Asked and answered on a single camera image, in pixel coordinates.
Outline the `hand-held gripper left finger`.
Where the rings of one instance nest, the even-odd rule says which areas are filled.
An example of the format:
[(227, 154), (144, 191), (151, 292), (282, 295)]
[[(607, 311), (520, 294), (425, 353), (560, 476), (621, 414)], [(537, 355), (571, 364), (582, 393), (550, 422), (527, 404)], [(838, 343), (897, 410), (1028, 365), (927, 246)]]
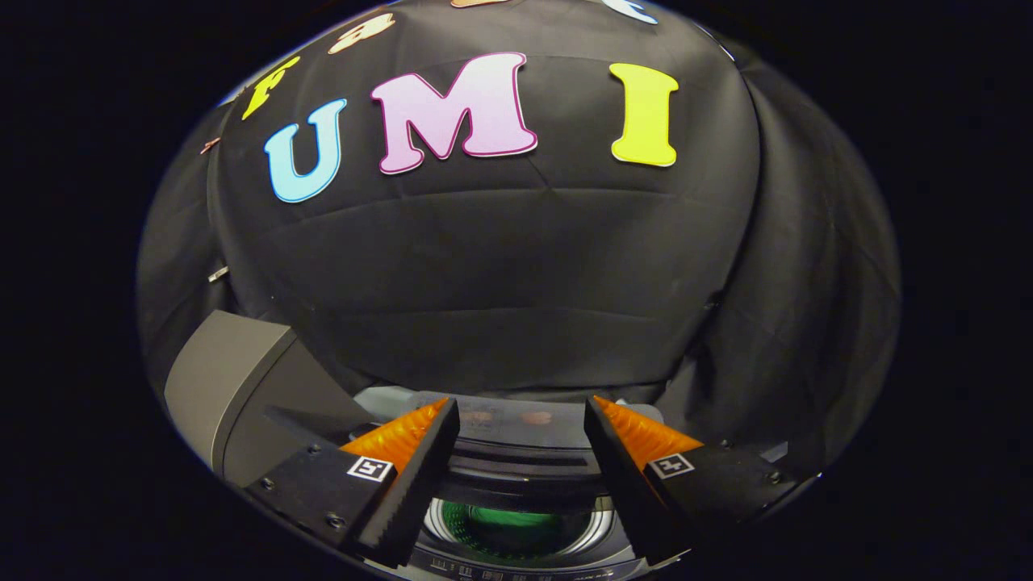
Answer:
[(460, 408), (451, 397), (348, 444), (307, 433), (294, 453), (243, 492), (281, 525), (341, 558), (407, 565), (458, 433)]

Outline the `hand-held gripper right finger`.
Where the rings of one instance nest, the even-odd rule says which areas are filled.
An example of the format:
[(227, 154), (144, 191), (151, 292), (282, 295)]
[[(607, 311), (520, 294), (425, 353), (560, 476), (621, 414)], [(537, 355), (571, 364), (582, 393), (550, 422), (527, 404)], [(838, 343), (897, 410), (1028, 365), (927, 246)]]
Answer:
[(652, 567), (730, 541), (818, 478), (597, 395), (584, 400), (583, 430), (634, 554)]

